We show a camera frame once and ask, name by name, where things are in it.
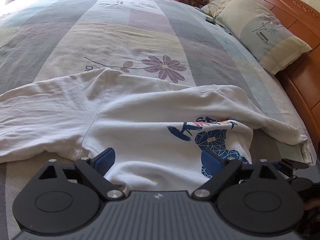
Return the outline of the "white printed sweatshirt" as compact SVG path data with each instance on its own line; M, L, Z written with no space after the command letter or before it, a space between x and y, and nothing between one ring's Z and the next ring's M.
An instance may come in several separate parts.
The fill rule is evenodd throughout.
M44 151L93 158L111 147L105 178L124 192L194 191L214 175L202 149L250 163L255 129L310 161L308 137L265 116L236 86L188 87L105 68L1 95L1 162Z

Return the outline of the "front pastel pillow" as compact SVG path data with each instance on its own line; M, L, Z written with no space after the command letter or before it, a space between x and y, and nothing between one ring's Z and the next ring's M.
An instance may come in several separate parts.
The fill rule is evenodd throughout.
M284 70L311 50L259 0L232 0L217 20L240 40L271 75Z

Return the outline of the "pastel pillow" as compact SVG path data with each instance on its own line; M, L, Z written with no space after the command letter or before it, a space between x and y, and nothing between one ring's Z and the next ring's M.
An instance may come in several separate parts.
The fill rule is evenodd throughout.
M240 40L271 75L284 70L311 50L259 0L232 0L217 20Z
M232 0L212 0L200 10L210 17L217 17Z

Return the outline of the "patchwork pastel bed sheet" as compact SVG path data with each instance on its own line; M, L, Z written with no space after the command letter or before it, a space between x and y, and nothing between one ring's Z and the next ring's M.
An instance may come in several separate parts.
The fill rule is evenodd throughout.
M255 129L249 152L314 164L306 127L278 80L223 27L197 9L172 0L15 0L1 12L1 95L35 82L98 69L150 77L174 85L241 88L267 117L297 128L310 141L311 159L297 146ZM50 158L1 162L1 239L20 231L12 204Z

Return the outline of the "rear pastel pillow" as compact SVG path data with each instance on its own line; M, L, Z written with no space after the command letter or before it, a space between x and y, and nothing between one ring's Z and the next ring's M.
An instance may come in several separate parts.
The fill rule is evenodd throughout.
M232 0L212 0L200 10L210 17L217 17Z

